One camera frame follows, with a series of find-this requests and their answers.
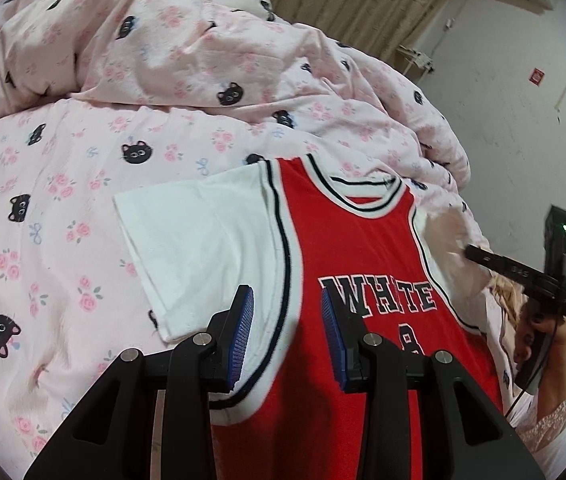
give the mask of white lace top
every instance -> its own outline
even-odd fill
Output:
[[[543,449],[566,427],[566,400],[541,420],[536,420],[537,410],[538,397],[534,397],[529,410],[516,427],[516,433],[531,453]]]

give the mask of person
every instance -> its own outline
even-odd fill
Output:
[[[520,313],[514,346],[514,362],[520,366],[531,357],[534,333],[551,336],[554,329],[554,342],[538,392],[516,426],[548,480],[555,479],[566,467],[566,319],[544,315],[533,301],[528,301]]]

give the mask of white wall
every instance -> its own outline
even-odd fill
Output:
[[[456,18],[443,32],[445,21]],[[566,0],[449,0],[413,45],[436,70],[421,81],[470,159],[461,193],[494,251],[543,265],[543,219],[566,208]],[[545,72],[539,87],[528,81]]]

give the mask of red basketball jersey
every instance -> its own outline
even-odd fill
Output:
[[[321,320],[321,287],[335,282],[343,300],[377,332],[407,351],[447,349],[501,408],[498,377],[484,336],[455,313],[419,238],[417,209],[399,178],[347,181],[326,176],[309,155],[267,165],[268,207],[281,231],[282,265],[301,283],[300,315],[293,322],[282,364],[265,400],[247,420],[214,426],[223,480],[354,480],[363,431],[364,394],[343,394],[333,378]],[[290,222],[284,221],[288,215]],[[300,253],[300,261],[289,254]],[[285,292],[279,316],[284,315]],[[277,338],[276,331],[272,341]],[[243,402],[249,392],[239,394]],[[212,403],[225,409],[230,404]],[[421,435],[410,396],[412,479],[422,478]]]

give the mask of pink bedsheet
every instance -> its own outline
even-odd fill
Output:
[[[242,98],[221,104],[233,84]],[[46,90],[76,94],[20,111]],[[397,173],[430,210],[464,208],[469,178],[447,121],[393,69],[211,0],[0,1],[0,117],[0,315],[20,329],[0,351],[0,464],[15,479],[122,349],[165,349],[113,194],[250,153]]]

